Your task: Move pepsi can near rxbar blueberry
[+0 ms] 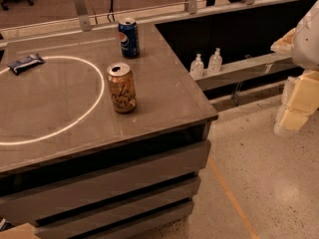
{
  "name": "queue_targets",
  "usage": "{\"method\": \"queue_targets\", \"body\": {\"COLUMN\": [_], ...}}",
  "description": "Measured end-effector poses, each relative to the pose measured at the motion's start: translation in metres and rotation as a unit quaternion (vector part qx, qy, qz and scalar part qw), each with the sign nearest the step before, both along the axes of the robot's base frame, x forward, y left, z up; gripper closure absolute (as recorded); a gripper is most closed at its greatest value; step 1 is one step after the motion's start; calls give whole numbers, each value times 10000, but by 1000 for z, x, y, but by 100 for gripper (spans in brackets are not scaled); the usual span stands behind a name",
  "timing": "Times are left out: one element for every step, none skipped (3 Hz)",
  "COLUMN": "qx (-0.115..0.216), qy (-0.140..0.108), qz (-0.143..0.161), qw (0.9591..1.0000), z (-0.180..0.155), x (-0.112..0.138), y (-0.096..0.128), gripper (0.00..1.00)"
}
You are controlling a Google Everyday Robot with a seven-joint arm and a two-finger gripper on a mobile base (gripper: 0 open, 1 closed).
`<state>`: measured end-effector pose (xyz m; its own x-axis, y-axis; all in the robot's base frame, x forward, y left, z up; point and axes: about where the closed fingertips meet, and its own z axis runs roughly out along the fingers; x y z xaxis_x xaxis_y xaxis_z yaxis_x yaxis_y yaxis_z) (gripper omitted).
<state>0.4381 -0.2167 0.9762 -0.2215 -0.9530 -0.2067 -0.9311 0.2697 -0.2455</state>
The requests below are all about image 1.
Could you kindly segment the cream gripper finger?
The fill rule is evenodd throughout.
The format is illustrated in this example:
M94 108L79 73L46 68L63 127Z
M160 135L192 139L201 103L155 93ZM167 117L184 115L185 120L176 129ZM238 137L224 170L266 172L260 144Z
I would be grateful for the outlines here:
M295 29L291 29L283 37L275 41L271 45L270 50L275 53L290 55L292 50L294 34Z

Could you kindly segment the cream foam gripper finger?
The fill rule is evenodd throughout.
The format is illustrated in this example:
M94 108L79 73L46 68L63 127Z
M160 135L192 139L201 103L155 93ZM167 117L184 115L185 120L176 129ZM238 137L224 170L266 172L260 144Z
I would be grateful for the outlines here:
M319 72L306 70L284 85L274 132L290 136L297 133L319 109Z

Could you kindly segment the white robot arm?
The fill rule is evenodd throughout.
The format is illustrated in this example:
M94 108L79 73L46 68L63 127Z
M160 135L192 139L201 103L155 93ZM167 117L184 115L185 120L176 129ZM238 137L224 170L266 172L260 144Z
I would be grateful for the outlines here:
M272 44L271 50L290 55L304 70L301 76L287 79L275 119L276 134L292 135L319 109L319 1L294 29Z

